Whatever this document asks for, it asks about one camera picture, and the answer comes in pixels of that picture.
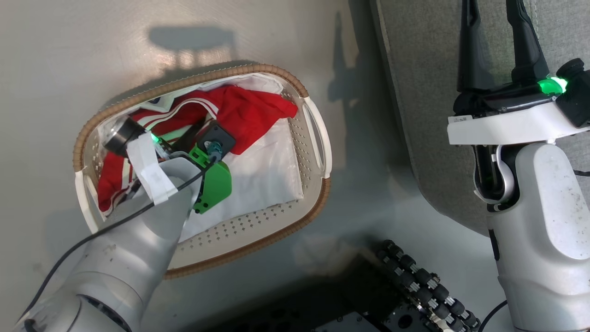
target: gray floor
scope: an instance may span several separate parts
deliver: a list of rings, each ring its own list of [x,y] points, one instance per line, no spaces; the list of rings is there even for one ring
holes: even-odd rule
[[[330,199],[286,240],[163,282],[143,331],[200,330],[294,282],[335,274],[368,241],[386,237],[438,272],[477,315],[501,302],[488,239],[438,214],[417,190],[371,19],[363,0],[3,3],[0,330],[12,326],[57,258],[89,234],[71,166],[84,122],[138,86],[237,60],[278,65],[305,84],[332,142]],[[503,310],[486,330],[509,326]]]

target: green light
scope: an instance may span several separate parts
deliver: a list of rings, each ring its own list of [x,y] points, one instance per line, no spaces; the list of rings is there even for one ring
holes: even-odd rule
[[[546,95],[560,95],[565,93],[565,87],[568,85],[568,81],[560,79],[559,77],[550,77],[539,81],[538,85],[541,87],[541,91]]]

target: basket handle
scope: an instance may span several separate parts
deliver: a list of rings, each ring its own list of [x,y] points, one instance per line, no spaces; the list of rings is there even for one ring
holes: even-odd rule
[[[307,122],[307,128],[312,137],[313,152],[316,155],[317,166],[320,168],[323,178],[329,178],[332,172],[332,146],[328,131],[320,111],[311,98],[305,97],[303,103],[303,115]]]

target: gray sofa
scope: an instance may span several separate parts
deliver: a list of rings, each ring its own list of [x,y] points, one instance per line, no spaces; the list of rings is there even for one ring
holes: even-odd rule
[[[424,197],[440,213],[487,234],[485,204],[473,194],[473,153],[448,144],[453,115],[461,0],[375,0],[412,169]],[[579,57],[590,68],[590,2],[525,0],[549,70]],[[505,0],[479,1],[486,62],[496,84],[510,82],[512,28]],[[590,170],[590,133],[558,140],[576,170]],[[578,178],[590,197],[590,178]]]

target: white cloth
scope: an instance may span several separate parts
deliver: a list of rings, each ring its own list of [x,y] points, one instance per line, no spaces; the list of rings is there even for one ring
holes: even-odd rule
[[[279,119],[241,155],[229,153],[223,161],[231,172],[231,195],[204,214],[192,212],[182,229],[180,242],[224,220],[303,198],[287,119]]]

